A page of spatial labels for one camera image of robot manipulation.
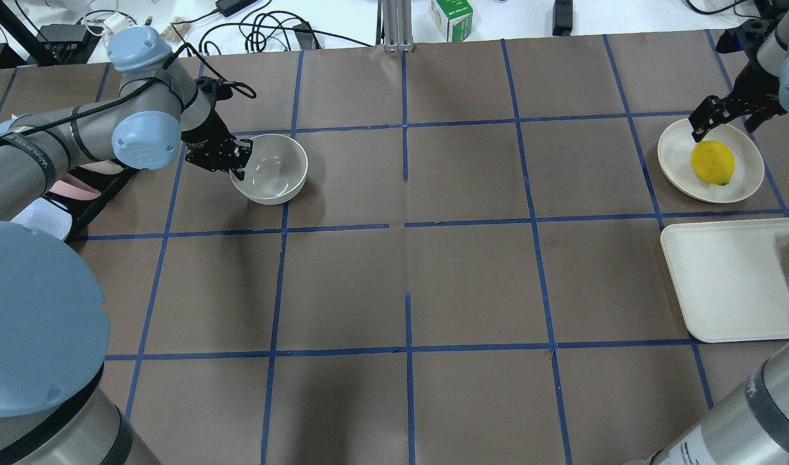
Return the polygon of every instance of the white floor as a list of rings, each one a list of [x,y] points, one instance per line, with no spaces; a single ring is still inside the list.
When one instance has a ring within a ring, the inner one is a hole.
[[[731,11],[719,15],[699,15],[690,11],[684,0],[574,0],[573,35],[617,34],[628,32],[660,32],[660,30],[695,30],[725,28],[741,24],[745,18]],[[731,0],[693,0],[701,9],[716,9]],[[75,23],[82,12],[47,8],[43,0],[20,0],[31,19],[39,26],[50,23]],[[40,6],[28,3],[38,2]],[[139,23],[153,18],[152,26],[164,30],[175,17],[193,19],[214,9],[214,2],[202,0],[94,0],[92,8],[118,9],[134,16]],[[194,23],[186,39],[196,44],[203,33],[216,24],[240,21],[247,12],[265,5],[259,0],[230,18],[221,15]],[[470,41],[484,39],[543,37],[551,35],[553,0],[469,0],[475,9],[475,24]],[[8,5],[15,9],[11,0]],[[428,0],[413,0],[413,35],[415,42],[439,42],[442,36],[428,15]],[[306,18],[316,30],[324,30],[359,41],[374,43],[377,0],[271,0],[263,12],[286,10]],[[738,12],[755,14],[752,2],[737,7]],[[224,54],[244,53],[243,39],[235,26],[217,29],[209,39],[218,44]],[[326,48],[356,47],[350,42],[332,37],[321,37]],[[270,41],[268,50],[282,50],[279,41]],[[292,38],[292,45],[298,47]],[[25,51],[10,38],[11,47],[25,56]],[[107,61],[105,46],[99,44],[91,62]]]

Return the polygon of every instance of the yellow lemon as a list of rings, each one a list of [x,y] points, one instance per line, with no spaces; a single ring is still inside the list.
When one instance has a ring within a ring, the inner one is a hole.
[[[696,144],[690,154],[693,171],[706,183],[728,185],[733,176],[736,161],[733,152],[719,141],[702,141]]]

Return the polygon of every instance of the small carton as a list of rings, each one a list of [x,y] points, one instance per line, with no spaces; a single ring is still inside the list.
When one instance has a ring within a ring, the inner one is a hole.
[[[447,42],[461,42],[472,33],[475,10],[467,0],[431,0],[429,14]]]

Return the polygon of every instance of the metal bracket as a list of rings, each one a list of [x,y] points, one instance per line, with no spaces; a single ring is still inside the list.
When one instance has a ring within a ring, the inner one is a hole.
[[[377,0],[377,36],[389,53],[412,51],[412,0]]]

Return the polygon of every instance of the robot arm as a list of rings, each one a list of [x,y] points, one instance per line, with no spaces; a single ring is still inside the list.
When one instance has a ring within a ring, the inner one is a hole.
[[[129,167],[158,169],[179,154],[210,171],[241,174],[251,146],[238,141],[214,104],[234,83],[193,77],[149,26],[111,41],[108,56],[123,72],[117,100],[91,103],[5,123],[0,132],[0,220],[10,220],[79,165],[117,158]]]
[[[764,121],[789,112],[789,9],[765,13],[761,19],[726,30],[719,39],[719,53],[744,50],[748,65],[736,77],[730,94],[708,96],[690,115],[696,142],[735,118],[749,116],[745,129],[754,132]]]

